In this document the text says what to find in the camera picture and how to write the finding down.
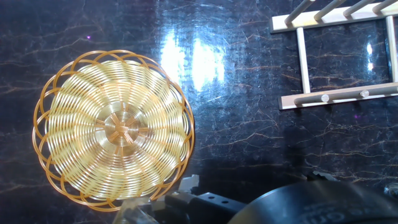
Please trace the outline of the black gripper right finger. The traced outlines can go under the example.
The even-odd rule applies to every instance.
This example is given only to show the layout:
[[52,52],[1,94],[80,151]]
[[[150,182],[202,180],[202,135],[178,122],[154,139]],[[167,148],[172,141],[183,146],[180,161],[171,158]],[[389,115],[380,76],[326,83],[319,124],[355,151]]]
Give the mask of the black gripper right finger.
[[318,171],[313,171],[312,173],[306,175],[306,177],[308,181],[314,181],[314,180],[337,181],[337,179],[334,178],[332,175]]

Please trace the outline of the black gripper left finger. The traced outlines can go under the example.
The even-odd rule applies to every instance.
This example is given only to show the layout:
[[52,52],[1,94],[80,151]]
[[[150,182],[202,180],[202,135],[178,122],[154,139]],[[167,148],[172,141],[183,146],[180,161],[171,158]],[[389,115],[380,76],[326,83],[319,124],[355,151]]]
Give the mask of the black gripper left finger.
[[228,223],[246,204],[211,192],[199,194],[200,176],[184,177],[177,190],[155,203],[155,219],[163,224]]

